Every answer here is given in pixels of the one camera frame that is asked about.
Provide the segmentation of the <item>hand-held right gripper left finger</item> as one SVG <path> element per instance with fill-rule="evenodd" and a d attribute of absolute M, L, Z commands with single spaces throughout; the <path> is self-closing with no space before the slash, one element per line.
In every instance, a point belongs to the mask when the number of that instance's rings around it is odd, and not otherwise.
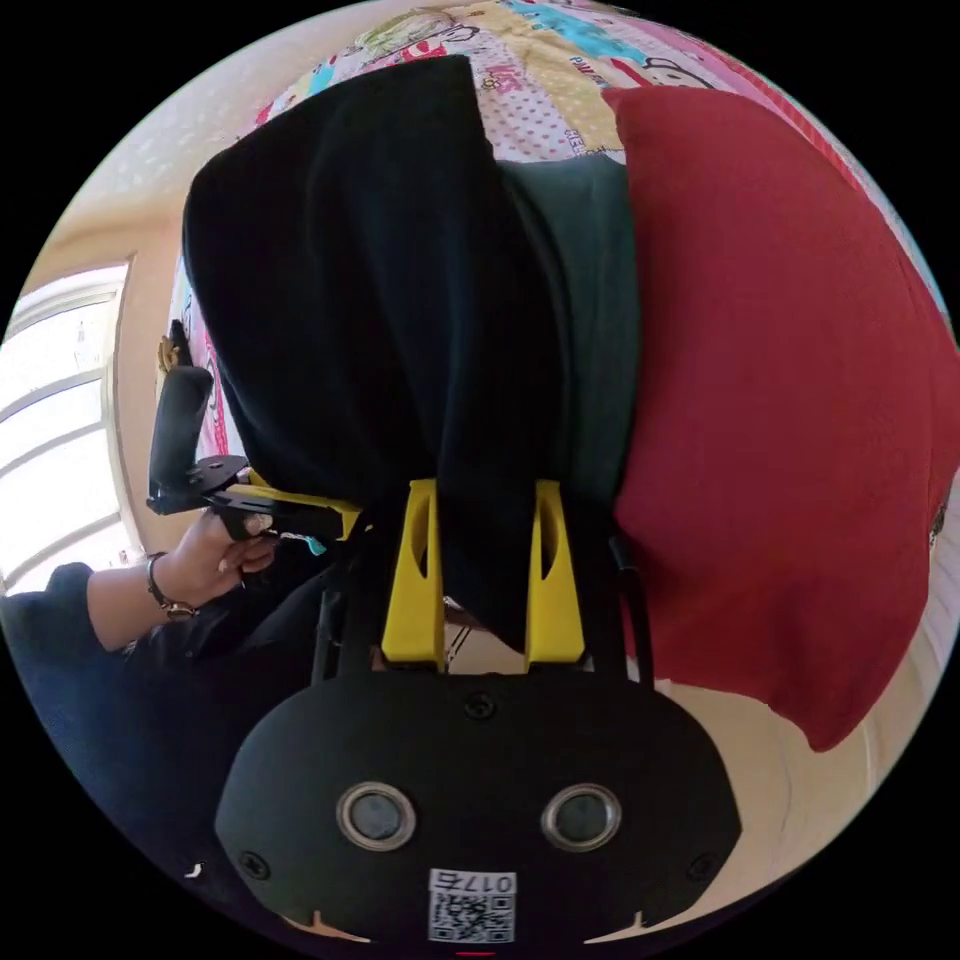
<path fill-rule="evenodd" d="M 444 595 L 434 479 L 410 483 L 381 650 L 392 666 L 444 666 Z"/>

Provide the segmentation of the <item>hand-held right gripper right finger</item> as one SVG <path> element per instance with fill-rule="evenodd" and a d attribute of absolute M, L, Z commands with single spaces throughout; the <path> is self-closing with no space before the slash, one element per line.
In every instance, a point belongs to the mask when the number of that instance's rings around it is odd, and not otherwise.
<path fill-rule="evenodd" d="M 527 589 L 527 669 L 573 667 L 586 653 L 560 486 L 536 484 Z"/>

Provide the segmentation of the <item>person's left hand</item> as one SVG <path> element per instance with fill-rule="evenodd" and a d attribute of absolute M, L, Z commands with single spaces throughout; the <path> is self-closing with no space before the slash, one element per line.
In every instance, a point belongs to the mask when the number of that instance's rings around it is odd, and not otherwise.
<path fill-rule="evenodd" d="M 158 604 L 177 613 L 197 610 L 270 566 L 278 543 L 272 518 L 244 515 L 240 532 L 242 537 L 235 538 L 224 520 L 209 509 L 192 523 L 174 550 L 151 558 L 147 578 Z"/>

